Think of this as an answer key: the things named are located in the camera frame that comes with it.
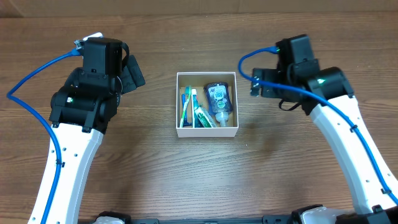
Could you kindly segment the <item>purple soap pump bottle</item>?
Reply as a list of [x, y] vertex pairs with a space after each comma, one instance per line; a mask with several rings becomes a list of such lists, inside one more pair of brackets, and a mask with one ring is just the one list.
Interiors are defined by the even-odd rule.
[[204, 86], [209, 114], [214, 115], [222, 128], [228, 126], [229, 114], [233, 111], [226, 82], [213, 82]]

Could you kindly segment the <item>blue disposable razor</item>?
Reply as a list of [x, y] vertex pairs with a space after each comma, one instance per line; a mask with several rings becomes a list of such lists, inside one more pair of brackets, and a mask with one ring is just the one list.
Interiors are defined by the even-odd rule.
[[188, 104], [189, 104], [188, 93], [182, 94], [183, 111], [182, 111], [182, 118], [180, 119], [180, 127], [181, 128], [192, 125], [192, 122], [188, 122], [188, 118], [187, 118]]

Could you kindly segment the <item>green white toothbrush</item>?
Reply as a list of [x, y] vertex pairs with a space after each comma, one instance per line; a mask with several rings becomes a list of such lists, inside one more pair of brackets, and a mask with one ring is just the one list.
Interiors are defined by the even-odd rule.
[[185, 93], [182, 94], [182, 96], [183, 96], [183, 103], [182, 103], [183, 110], [182, 110], [182, 115], [181, 115], [180, 123], [179, 123], [179, 127], [180, 128], [184, 127], [185, 120], [187, 119], [187, 108], [188, 108], [188, 104], [190, 102], [191, 95], [192, 95], [192, 87], [190, 85], [186, 86], [185, 87]]

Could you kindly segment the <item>white green soap bar packet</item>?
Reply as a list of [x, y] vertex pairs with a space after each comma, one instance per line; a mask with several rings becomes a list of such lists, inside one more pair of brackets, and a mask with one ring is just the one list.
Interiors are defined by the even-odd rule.
[[217, 125], [214, 122], [214, 119], [209, 114], [209, 112], [203, 108], [202, 106], [197, 107], [194, 110], [199, 122], [202, 124], [204, 128], [216, 128]]

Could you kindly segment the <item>teal white toothpaste tube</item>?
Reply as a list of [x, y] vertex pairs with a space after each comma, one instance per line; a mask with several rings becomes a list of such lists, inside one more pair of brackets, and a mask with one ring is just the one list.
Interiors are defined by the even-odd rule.
[[197, 100], [197, 90], [195, 88], [192, 89], [192, 124], [193, 128], [198, 128], [200, 125], [198, 125], [198, 119], [197, 115], [195, 113], [196, 108], [198, 107], [198, 100]]

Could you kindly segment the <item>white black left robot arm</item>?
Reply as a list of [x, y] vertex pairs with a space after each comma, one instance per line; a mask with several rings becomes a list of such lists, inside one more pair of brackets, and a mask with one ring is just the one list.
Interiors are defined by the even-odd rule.
[[145, 85], [126, 43], [97, 32], [75, 42], [83, 65], [50, 102], [51, 144], [29, 223], [77, 223], [93, 158], [121, 97]]

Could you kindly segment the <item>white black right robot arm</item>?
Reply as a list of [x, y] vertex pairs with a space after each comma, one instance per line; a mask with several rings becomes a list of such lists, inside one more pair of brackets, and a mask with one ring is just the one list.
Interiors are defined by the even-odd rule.
[[353, 201], [352, 212], [311, 205], [294, 210], [288, 222], [397, 223], [397, 178], [375, 145], [343, 71], [320, 68], [305, 34], [258, 51], [276, 54], [278, 62], [275, 69], [253, 69], [251, 95], [304, 110], [330, 145]]

